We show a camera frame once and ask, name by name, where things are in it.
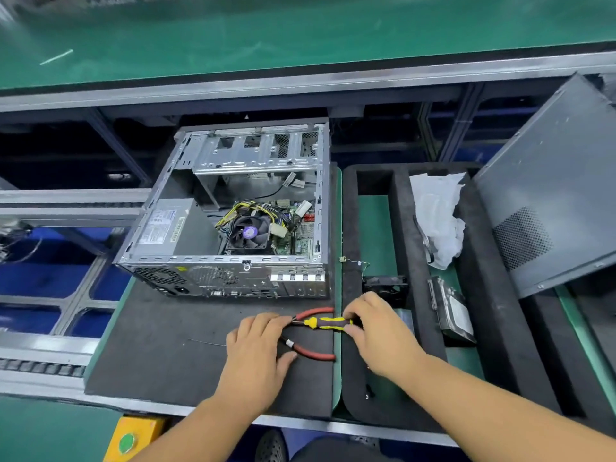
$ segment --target hand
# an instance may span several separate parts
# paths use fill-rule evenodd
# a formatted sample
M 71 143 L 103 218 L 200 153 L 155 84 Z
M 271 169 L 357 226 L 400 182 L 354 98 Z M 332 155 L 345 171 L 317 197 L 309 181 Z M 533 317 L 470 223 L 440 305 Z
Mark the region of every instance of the hand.
M 245 412 L 250 422 L 272 404 L 297 357 L 287 352 L 276 361 L 277 342 L 290 316 L 261 313 L 242 319 L 227 335 L 227 363 L 213 399 L 233 412 Z
M 367 292 L 344 309 L 347 319 L 359 316 L 364 328 L 344 326 L 370 369 L 401 386 L 426 352 L 392 307 L 374 292 Z

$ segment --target green button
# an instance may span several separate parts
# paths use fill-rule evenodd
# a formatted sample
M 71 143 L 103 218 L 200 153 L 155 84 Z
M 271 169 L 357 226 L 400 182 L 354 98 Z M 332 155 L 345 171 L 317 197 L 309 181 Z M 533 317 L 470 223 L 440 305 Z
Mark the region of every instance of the green button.
M 137 444 L 137 436 L 133 433 L 126 433 L 119 440 L 118 450 L 120 454 L 126 454 L 135 447 L 135 444 Z

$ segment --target purple fan hub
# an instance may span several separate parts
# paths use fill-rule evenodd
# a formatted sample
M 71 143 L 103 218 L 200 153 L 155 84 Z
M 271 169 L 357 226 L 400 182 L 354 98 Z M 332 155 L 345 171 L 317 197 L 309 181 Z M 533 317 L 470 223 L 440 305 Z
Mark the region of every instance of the purple fan hub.
M 250 240 L 257 236 L 257 233 L 257 227 L 253 227 L 252 225 L 248 225 L 246 228 L 244 228 L 244 230 L 242 230 L 242 236 L 247 240 Z

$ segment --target cpu fan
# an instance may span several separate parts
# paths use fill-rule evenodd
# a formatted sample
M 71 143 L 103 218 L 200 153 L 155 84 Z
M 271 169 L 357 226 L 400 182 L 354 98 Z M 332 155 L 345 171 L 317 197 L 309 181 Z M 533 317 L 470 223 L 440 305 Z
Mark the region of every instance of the cpu fan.
M 263 216 L 240 216 L 235 219 L 227 240 L 227 251 L 248 254 L 252 250 L 267 250 L 271 218 Z

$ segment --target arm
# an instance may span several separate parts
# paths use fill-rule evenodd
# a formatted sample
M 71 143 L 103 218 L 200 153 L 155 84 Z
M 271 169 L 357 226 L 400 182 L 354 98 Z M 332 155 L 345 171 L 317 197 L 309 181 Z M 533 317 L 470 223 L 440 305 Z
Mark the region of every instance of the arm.
M 427 355 L 378 295 L 352 302 L 344 317 L 354 315 L 364 328 L 344 330 L 370 369 L 420 404 L 474 462 L 616 457 L 616 440 Z
M 135 462 L 223 462 L 252 421 L 280 392 L 295 352 L 276 361 L 277 342 L 291 317 L 262 313 L 227 335 L 227 363 L 212 397 L 143 449 Z

